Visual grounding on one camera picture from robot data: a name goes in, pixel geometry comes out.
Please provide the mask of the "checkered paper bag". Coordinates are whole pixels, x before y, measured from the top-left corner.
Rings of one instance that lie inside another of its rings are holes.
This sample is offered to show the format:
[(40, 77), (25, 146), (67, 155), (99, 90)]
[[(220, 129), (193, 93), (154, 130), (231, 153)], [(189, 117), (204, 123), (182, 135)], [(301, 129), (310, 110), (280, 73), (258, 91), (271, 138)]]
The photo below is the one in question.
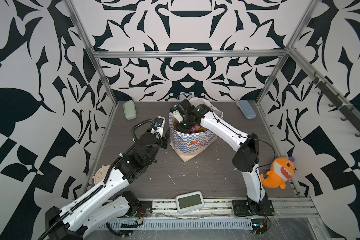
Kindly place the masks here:
[[(174, 106), (177, 107), (182, 100), (187, 100), (189, 95), (186, 93), (184, 97), (178, 97)], [(183, 162), (187, 162), (207, 149), (217, 139), (217, 135), (208, 129), (205, 132), (195, 134), (179, 132), (176, 126), (178, 121), (173, 117), (171, 109), (169, 113), (171, 147)]]

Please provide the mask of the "purple candy bag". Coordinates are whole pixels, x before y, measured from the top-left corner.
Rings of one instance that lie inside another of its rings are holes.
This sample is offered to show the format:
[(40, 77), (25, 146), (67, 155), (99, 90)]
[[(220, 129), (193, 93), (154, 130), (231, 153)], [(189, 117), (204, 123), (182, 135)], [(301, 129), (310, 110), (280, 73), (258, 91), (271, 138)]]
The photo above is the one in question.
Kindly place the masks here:
[(202, 133), (202, 132), (205, 132), (206, 130), (207, 130), (206, 128), (196, 125), (193, 128), (191, 128), (188, 131), (188, 133), (189, 134)]

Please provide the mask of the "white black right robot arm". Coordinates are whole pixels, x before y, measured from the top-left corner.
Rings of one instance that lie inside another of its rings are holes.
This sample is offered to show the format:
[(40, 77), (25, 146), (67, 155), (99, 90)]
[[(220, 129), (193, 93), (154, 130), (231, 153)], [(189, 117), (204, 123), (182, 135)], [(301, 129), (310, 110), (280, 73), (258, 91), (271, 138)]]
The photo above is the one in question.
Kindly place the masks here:
[(247, 199), (233, 200), (233, 211), (237, 217), (272, 216), (274, 207), (262, 185), (259, 168), (259, 143), (256, 134), (248, 135), (215, 115), (212, 107), (205, 104), (193, 106), (183, 100), (171, 108), (172, 115), (177, 119), (177, 129), (186, 133), (194, 126), (206, 128), (224, 140), (236, 154), (232, 163), (239, 170), (245, 181)]

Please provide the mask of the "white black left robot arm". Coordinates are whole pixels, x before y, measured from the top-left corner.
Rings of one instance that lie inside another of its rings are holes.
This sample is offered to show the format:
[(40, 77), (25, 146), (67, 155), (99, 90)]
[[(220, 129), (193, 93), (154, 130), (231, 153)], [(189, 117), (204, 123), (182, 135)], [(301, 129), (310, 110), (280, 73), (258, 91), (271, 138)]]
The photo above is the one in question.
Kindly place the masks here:
[(147, 130), (110, 166), (105, 178), (81, 197), (45, 213), (46, 230), (41, 240), (83, 240), (109, 221), (132, 217), (139, 200), (125, 188), (156, 162), (159, 149), (170, 145), (170, 131)]

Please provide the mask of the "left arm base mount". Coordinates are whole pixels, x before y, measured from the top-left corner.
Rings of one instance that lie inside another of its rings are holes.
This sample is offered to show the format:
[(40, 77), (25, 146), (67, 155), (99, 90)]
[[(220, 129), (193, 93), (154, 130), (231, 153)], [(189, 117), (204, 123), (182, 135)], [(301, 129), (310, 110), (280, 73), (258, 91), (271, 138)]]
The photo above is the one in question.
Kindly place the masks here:
[(125, 191), (120, 195), (115, 196), (111, 203), (120, 202), (127, 206), (127, 210), (123, 215), (117, 215), (117, 218), (126, 217), (145, 217), (152, 212), (152, 201), (140, 201), (132, 191)]

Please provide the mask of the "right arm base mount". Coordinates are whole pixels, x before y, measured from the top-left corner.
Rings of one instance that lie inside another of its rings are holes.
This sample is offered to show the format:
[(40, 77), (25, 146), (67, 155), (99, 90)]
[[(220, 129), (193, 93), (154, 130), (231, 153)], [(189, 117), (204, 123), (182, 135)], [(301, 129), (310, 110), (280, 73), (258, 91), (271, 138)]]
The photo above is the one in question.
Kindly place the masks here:
[(248, 200), (233, 200), (233, 212), (237, 217), (249, 217), (249, 216), (273, 216), (275, 211), (272, 201), (268, 198), (268, 194), (265, 193), (263, 199), (257, 203), (251, 199)]

